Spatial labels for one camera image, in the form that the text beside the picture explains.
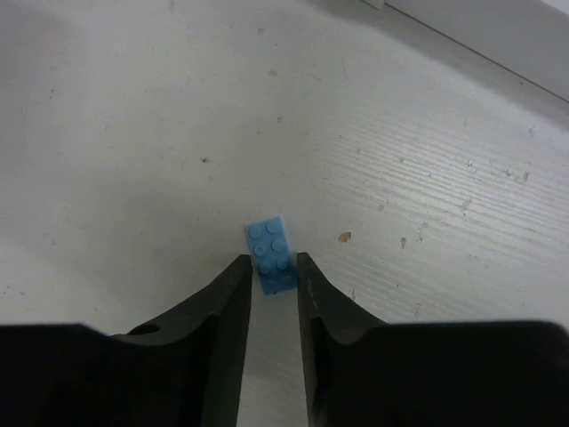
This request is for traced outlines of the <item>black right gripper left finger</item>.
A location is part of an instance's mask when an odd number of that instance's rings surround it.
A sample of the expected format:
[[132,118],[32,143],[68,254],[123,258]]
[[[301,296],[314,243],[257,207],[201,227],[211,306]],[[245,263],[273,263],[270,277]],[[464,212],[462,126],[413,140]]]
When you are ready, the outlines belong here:
[[3,326],[4,426],[233,426],[252,262],[125,334],[81,324]]

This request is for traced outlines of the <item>light blue lego plate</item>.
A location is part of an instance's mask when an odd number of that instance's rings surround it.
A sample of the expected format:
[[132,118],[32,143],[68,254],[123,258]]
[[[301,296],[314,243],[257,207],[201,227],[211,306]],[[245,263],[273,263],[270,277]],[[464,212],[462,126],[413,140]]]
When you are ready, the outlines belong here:
[[262,292],[275,295],[295,289],[298,276],[282,218],[250,223],[244,233]]

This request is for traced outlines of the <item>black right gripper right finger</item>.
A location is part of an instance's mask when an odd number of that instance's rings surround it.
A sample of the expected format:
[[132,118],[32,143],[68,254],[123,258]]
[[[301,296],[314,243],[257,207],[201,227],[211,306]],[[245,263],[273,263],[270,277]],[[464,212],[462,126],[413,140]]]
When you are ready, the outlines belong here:
[[568,333],[535,320],[389,324],[297,256],[312,426],[565,426]]

